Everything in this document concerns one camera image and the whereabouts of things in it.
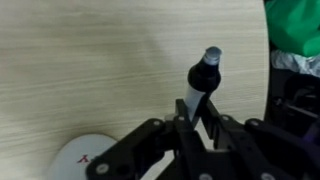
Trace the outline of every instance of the wooden table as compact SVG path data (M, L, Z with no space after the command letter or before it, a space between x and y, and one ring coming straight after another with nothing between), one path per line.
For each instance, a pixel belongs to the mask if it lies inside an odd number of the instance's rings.
M45 179L71 139L120 139L172 113L211 45L224 52L219 111L262 118L267 43L256 0L0 0L1 179Z

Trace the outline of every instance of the screw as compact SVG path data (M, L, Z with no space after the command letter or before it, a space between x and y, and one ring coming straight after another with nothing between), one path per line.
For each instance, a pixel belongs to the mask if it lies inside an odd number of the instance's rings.
M210 174L202 173L199 176L199 180L212 180L212 177L210 176Z
M153 124L154 124L155 126L159 126L159 125L160 125L160 121L155 121L155 122L153 122Z
M229 117L228 116L221 116L223 120L225 121L229 121Z
M178 118L180 121L184 121L184 117L183 116L179 116Z
M272 174L266 173L266 172L261 174L261 179L262 180L276 180L276 178L274 178L274 176L272 176Z
M251 121L250 123L251 123L251 125L259 126L259 123L257 121Z
M96 168L96 172L99 175L107 173L108 170L109 170L109 165L108 164L100 164Z

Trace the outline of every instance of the green cloth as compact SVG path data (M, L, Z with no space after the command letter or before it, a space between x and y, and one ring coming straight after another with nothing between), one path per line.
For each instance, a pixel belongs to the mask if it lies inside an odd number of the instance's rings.
M265 8L270 39L279 49L320 54L320 0L273 0Z

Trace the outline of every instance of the wood grain surface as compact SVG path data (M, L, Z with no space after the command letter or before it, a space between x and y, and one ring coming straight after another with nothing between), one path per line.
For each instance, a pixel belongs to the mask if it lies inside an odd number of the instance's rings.
M45 179L71 139L172 113L212 45L219 111L262 118L267 43L257 0L0 0L0 179Z

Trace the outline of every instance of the green fabric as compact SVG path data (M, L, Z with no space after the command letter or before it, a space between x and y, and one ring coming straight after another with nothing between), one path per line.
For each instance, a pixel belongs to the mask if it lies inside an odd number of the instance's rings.
M320 54L320 0L274 0L265 7L269 36L279 49Z

